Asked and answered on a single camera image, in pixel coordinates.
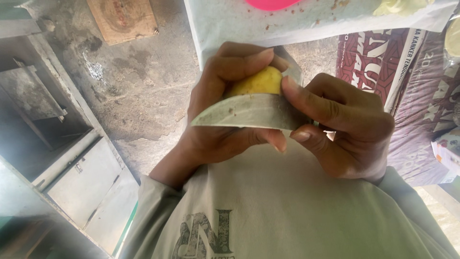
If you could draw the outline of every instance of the potato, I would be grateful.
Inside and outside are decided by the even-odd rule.
[[[278,69],[267,66],[259,73],[235,82],[232,88],[224,94],[224,98],[254,93],[281,94],[282,77]]]

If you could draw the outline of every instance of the knife blade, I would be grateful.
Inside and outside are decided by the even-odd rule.
[[[245,94],[224,99],[200,113],[192,126],[296,130],[313,120],[277,94]]]

